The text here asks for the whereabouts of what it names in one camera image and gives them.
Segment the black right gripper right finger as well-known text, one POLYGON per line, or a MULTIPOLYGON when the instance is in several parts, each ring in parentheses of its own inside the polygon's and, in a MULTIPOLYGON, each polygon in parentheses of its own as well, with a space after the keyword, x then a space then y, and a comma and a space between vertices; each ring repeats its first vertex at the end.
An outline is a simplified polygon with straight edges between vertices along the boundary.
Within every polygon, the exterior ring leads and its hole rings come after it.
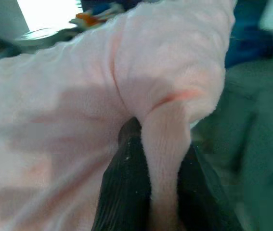
POLYGON ((178 174, 179 217, 187 231, 242 231, 221 180, 191 145, 178 174))

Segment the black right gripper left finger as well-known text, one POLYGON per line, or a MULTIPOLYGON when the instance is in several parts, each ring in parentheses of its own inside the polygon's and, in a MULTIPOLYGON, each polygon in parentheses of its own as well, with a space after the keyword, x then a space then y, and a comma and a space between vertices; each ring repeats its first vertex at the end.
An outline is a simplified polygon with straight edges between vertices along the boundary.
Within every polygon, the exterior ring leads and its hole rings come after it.
POLYGON ((150 195, 141 125, 132 118, 121 128, 118 151, 103 174, 92 230, 145 231, 150 195))

